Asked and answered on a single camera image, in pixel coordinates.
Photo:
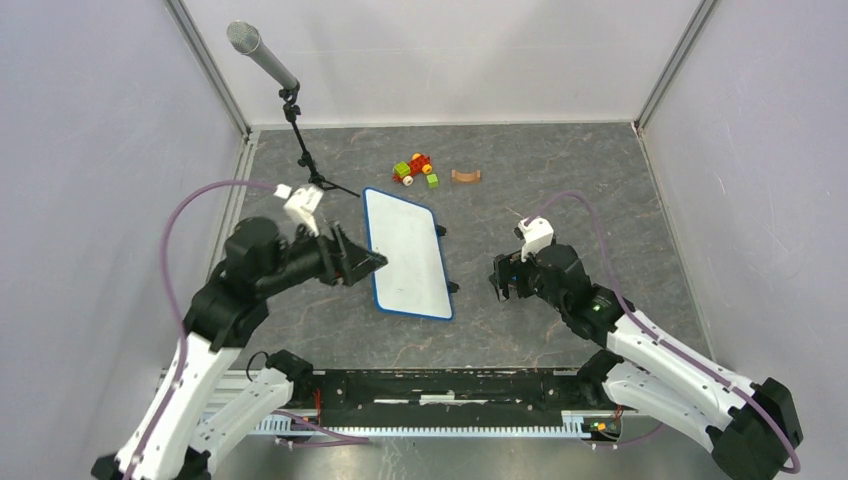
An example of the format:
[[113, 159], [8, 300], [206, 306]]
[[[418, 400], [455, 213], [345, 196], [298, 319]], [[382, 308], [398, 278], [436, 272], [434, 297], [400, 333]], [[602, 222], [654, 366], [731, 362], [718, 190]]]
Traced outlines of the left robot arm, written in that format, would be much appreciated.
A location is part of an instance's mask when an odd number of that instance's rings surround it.
[[203, 417], [224, 374], [268, 318], [269, 298], [310, 280], [352, 286], [387, 263], [338, 224], [329, 235], [300, 225], [289, 242], [268, 218], [239, 222], [225, 242], [224, 259], [191, 300], [184, 335], [153, 403], [125, 445], [95, 461], [92, 476], [210, 478], [274, 409], [302, 407], [314, 394], [311, 364], [283, 350], [235, 399]]

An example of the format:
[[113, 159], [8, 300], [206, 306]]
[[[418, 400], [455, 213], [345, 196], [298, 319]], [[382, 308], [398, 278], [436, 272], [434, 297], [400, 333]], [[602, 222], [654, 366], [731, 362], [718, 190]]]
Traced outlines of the blue-framed whiteboard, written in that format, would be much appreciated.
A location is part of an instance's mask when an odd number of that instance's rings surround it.
[[362, 192], [368, 247], [387, 259], [372, 274], [376, 308], [439, 321], [455, 317], [438, 222], [433, 211], [368, 187]]

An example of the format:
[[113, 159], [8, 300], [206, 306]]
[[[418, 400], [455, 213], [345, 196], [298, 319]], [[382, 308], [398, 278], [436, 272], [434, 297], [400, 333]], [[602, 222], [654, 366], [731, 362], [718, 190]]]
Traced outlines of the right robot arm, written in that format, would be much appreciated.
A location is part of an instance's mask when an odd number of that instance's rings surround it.
[[585, 405], [614, 403], [651, 416], [703, 447], [732, 479], [799, 472], [803, 431], [785, 385], [751, 380], [669, 335], [593, 282], [572, 247], [498, 255], [489, 281], [502, 300], [543, 300], [573, 333], [599, 346], [578, 372]]

